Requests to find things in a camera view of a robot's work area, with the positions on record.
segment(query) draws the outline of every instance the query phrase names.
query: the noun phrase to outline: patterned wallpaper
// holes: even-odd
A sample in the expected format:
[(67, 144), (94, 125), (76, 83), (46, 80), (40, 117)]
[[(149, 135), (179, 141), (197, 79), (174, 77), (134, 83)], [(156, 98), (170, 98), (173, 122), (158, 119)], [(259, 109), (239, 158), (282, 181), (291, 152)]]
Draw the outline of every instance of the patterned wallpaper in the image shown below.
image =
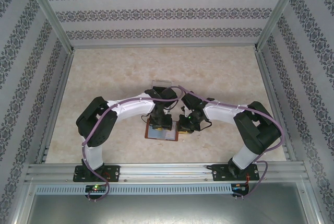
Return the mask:
[(0, 223), (36, 161), (67, 53), (36, 0), (0, 0)]
[(334, 0), (290, 0), (263, 55), (298, 160), (334, 223)]
[(49, 0), (74, 46), (256, 43), (278, 0)]

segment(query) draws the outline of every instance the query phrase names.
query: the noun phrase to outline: marble-like floor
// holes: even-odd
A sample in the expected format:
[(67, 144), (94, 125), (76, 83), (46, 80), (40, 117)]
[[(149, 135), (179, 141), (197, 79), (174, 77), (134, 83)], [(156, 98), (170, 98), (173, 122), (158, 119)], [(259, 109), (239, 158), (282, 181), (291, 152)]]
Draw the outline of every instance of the marble-like floor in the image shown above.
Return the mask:
[[(170, 80), (202, 96), (232, 104), (260, 101), (270, 109), (253, 48), (124, 48), (76, 50), (46, 163), (80, 163), (81, 137), (75, 121), (97, 96), (119, 100)], [(181, 113), (180, 101), (173, 119)], [(236, 126), (213, 126), (177, 142), (145, 139), (139, 116), (115, 125), (103, 147), (107, 163), (225, 162), (243, 145)], [(282, 147), (265, 155), (285, 160)]]

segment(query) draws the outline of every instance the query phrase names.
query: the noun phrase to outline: perforated metal strip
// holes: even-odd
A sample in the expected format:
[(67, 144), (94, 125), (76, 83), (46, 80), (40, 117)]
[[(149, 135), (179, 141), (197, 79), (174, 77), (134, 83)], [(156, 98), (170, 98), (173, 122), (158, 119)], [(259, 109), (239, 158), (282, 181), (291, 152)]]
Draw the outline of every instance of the perforated metal strip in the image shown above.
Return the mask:
[[(85, 185), (39, 185), (37, 195), (82, 195)], [(231, 184), (111, 185), (111, 195), (231, 194)]]

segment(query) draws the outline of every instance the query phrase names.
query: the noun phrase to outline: enclosure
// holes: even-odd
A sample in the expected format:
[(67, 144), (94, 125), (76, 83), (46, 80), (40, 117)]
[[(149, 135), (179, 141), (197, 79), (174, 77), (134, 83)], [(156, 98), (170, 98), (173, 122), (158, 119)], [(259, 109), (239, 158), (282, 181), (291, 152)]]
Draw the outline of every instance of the enclosure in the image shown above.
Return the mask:
[[(333, 223), (333, 16), (333, 0), (1, 0), (1, 223)], [(252, 196), (206, 169), (243, 146), (235, 126), (172, 142), (134, 116), (103, 144), (111, 195), (85, 201), (78, 116), (156, 80), (280, 123)]]

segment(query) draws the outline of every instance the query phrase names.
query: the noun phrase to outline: black mounting plate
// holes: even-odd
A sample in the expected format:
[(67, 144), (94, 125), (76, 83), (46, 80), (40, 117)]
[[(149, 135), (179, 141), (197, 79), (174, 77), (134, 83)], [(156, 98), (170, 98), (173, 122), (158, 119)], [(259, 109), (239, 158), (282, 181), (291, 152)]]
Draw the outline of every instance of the black mounting plate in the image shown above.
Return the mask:
[[(99, 174), (108, 180), (108, 182), (118, 182), (120, 178), (120, 166), (104, 165), (104, 168)], [(76, 166), (73, 175), (74, 182), (103, 182), (100, 178), (91, 173), (92, 176), (87, 176), (87, 170), (84, 166)]]
[(212, 171), (213, 181), (247, 181), (247, 175), (250, 181), (260, 179), (256, 164), (250, 164), (237, 179), (229, 172), (228, 164), (213, 164), (207, 166), (207, 169)]

